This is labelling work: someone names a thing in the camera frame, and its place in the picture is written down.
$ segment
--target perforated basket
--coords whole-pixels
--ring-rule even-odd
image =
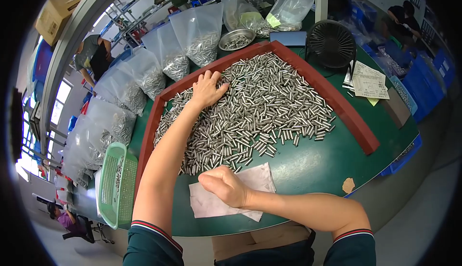
[[[117,184],[119,162],[122,170]],[[104,221],[113,229],[132,220],[137,166],[138,160],[123,143],[109,145],[101,170],[98,205]]]

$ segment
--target woman in purple shirt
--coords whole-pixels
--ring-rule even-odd
[[[77,233],[79,236],[84,238],[85,240],[89,241],[90,243],[94,243],[95,239],[93,238],[93,234],[89,235],[88,232],[91,232],[91,228],[88,227],[87,229],[85,225],[85,221],[78,221],[74,215],[65,207],[65,212],[61,213],[56,204],[48,203],[47,205],[48,212],[50,213],[50,218],[53,220],[58,220],[58,222],[69,232]]]

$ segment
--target purple shirt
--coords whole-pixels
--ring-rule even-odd
[[[78,221],[73,224],[67,213],[61,213],[61,215],[58,217],[58,222],[69,232],[86,232],[82,225],[78,223]]]

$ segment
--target fist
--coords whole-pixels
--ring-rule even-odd
[[[228,206],[244,208],[248,205],[252,190],[229,167],[219,166],[200,174],[198,179],[204,189],[217,195]]]
[[[193,84],[193,97],[191,101],[201,109],[209,107],[217,102],[228,90],[229,84],[223,84],[218,90],[217,81],[221,79],[218,71],[212,75],[211,71],[206,71],[199,76],[199,80]]]

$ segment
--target green table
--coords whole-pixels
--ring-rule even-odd
[[[304,20],[304,29],[313,24],[313,15],[308,15]],[[217,58],[229,53],[219,50]],[[360,47],[358,47],[357,60],[382,71]],[[315,63],[312,66],[326,77],[331,75],[331,72]],[[196,69],[198,67],[192,67],[191,72]],[[380,102],[373,107],[366,98],[350,97],[347,90],[341,87],[343,78],[344,75],[337,74],[328,77],[327,80],[350,101],[370,127],[380,142],[379,148],[371,155],[366,156],[343,122],[336,119],[333,122],[336,125],[335,130],[327,135],[322,142],[302,138],[298,147],[294,147],[290,143],[286,143],[284,146],[279,144],[277,148],[280,153],[274,158],[254,155],[254,159],[248,167],[269,162],[278,194],[323,192],[345,196],[346,193],[343,192],[342,185],[346,178],[353,178],[356,185],[355,189],[361,187],[390,165],[419,134],[413,117],[410,117],[406,124],[398,130]],[[388,79],[386,85],[388,88],[393,86]],[[129,151],[136,157],[139,157],[140,154],[144,129],[152,105],[153,101],[149,101],[143,117],[137,119],[132,142],[128,147]],[[267,213],[263,214],[258,223],[244,215],[195,219],[190,207],[188,185],[196,182],[197,176],[188,175],[181,175],[176,180],[172,218],[173,236],[235,234],[266,228],[287,221],[282,217]]]

